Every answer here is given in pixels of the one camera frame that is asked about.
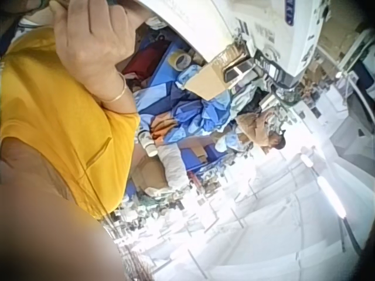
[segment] person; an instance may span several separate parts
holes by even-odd
[[[275,114],[275,109],[270,108],[260,114],[246,113],[235,118],[238,127],[242,133],[253,144],[265,148],[269,151],[272,148],[278,150],[285,147],[286,141],[284,137],[285,131],[277,133],[268,129],[267,121]]]
[[[2,251],[23,261],[27,280],[150,280],[139,262],[128,265],[136,277],[124,274],[94,219],[124,195],[139,117],[115,66],[132,55],[148,11],[49,5],[54,28],[23,35],[1,61]]]

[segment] bracelet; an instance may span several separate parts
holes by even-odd
[[[101,100],[102,102],[104,102],[104,103],[106,103],[106,104],[110,104],[110,103],[112,103],[112,102],[115,102],[115,101],[119,100],[119,99],[125,94],[125,91],[126,91],[127,88],[128,88],[128,87],[127,87],[127,81],[126,81],[125,77],[124,77],[120,72],[118,73],[118,75],[121,76],[122,81],[124,82],[124,84],[123,84],[123,86],[122,86],[121,94],[118,95],[117,97],[115,97],[113,100],[109,100],[109,101],[102,100],[102,99],[100,98],[100,100]]]

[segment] yellow shirt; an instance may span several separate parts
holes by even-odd
[[[2,63],[1,140],[14,137],[39,151],[92,216],[113,211],[124,195],[139,116],[101,108],[64,69],[51,28],[18,39]]]

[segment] blue label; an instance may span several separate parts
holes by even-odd
[[[285,0],[285,21],[290,26],[294,25],[295,0]]]

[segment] white machine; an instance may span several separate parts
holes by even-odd
[[[245,46],[246,60],[223,73],[225,82],[251,70],[285,90],[303,76],[329,12],[329,0],[139,1],[207,62],[233,42]]]

